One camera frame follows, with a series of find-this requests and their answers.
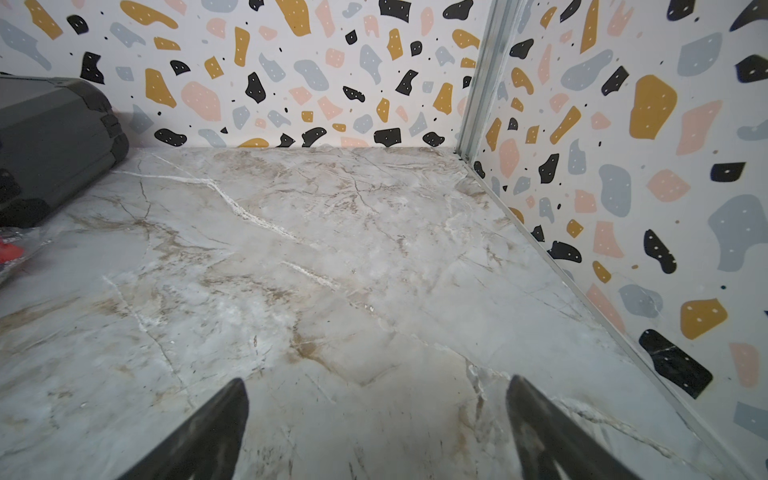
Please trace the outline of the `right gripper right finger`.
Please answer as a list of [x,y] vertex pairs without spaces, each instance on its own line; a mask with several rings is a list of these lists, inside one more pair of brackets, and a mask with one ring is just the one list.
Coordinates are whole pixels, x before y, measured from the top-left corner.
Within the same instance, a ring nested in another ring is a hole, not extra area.
[[522,376],[506,392],[506,410],[524,479],[635,479]]

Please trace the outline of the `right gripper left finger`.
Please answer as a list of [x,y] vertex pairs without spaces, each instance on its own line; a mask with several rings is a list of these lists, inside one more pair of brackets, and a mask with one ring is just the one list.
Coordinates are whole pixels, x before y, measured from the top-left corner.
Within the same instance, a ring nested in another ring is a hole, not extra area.
[[231,479],[249,415],[244,381],[229,381],[123,479]]

